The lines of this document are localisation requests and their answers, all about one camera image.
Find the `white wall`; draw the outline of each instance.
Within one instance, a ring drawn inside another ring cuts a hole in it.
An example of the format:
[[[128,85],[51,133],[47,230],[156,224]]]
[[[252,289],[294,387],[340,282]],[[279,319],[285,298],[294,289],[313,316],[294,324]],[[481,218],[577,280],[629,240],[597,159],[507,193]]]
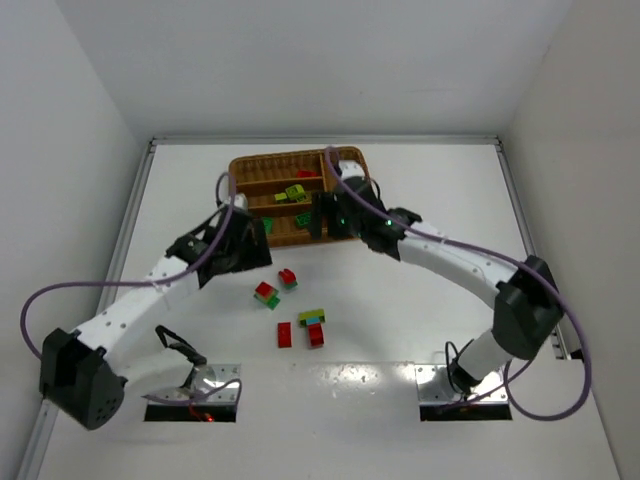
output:
[[[491,133],[571,0],[57,0],[135,132]]]
[[[104,278],[141,146],[53,0],[7,0],[1,11],[0,478],[9,479],[40,403],[20,308],[49,283]],[[98,293],[37,303],[38,344],[90,315]]]
[[[640,478],[640,3],[580,0],[506,136],[534,241],[593,350],[624,478]]]

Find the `white table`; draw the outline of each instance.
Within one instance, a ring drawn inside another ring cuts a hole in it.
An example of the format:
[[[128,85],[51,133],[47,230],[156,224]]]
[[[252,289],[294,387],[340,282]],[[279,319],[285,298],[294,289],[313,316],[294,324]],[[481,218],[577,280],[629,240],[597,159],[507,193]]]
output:
[[[215,179],[233,158],[323,146],[158,145],[133,193],[113,271],[126,252],[122,278],[145,275],[212,211]],[[495,145],[357,146],[387,207],[417,211],[452,237],[526,256]],[[118,421],[90,433],[60,414],[38,478],[617,478],[592,399],[553,424],[516,413],[507,422],[419,421],[412,362],[442,362],[446,340],[462,345],[491,324],[490,309],[468,292],[355,241],[272,256],[271,267],[212,280],[161,320],[210,362],[242,364],[237,423],[143,423],[144,402],[134,401]],[[300,286],[270,312],[253,289],[276,283],[285,267]],[[327,315],[324,348],[307,349],[296,327],[293,348],[276,347],[277,322],[319,307]],[[150,332],[131,358],[158,350]],[[547,346],[535,365],[516,393],[541,413],[566,407],[579,391],[581,364],[556,360]]]

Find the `wooden tray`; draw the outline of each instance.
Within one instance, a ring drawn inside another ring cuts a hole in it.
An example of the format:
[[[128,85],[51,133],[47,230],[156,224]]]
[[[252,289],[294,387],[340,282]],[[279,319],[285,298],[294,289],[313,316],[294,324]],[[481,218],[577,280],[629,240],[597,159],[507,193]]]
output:
[[[339,147],[342,160],[355,160],[369,170],[362,152],[356,147]],[[309,170],[317,176],[296,178],[298,170]],[[306,229],[298,228],[295,216],[311,211],[311,202],[277,204],[276,193],[300,184],[306,193],[331,191],[336,181],[324,163],[324,150],[273,153],[236,158],[229,164],[229,172],[236,179],[238,193],[244,193],[249,200],[249,210],[256,217],[273,219],[273,228],[267,239],[269,246],[285,247],[310,243],[326,243],[334,240],[327,236],[326,225],[322,229],[321,240],[311,240]]]

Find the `gray wall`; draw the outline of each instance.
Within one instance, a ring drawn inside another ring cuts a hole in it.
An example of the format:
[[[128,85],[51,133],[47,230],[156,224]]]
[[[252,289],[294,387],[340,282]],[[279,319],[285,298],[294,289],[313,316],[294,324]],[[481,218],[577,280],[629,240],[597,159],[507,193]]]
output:
[[[627,479],[640,478],[639,25],[637,1],[575,2],[506,135],[535,243],[589,335]]]
[[[491,133],[571,0],[57,0],[158,133]]]
[[[141,154],[53,0],[0,14],[0,478],[17,473],[40,404],[18,317],[52,282],[104,278]],[[38,344],[87,318],[97,291],[34,305]]]

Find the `red block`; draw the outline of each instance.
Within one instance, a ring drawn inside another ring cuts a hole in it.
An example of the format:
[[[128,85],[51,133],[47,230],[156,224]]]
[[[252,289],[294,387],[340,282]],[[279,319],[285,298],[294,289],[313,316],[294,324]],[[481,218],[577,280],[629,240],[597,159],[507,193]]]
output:
[[[280,270],[278,272],[278,276],[280,277],[280,281],[282,282],[283,285],[291,285],[292,283],[296,282],[295,274],[288,268],[285,268],[284,270]]]
[[[271,285],[266,282],[262,282],[258,285],[258,288],[256,288],[256,293],[263,298],[268,298],[273,290],[274,288]]]
[[[312,348],[322,347],[324,345],[324,335],[322,334],[322,324],[314,323],[307,327],[309,332],[309,344]]]
[[[296,177],[298,178],[306,178],[306,177],[318,177],[319,175],[316,172],[312,172],[311,170],[298,170],[296,173]]]
[[[278,324],[278,348],[291,348],[291,323]]]

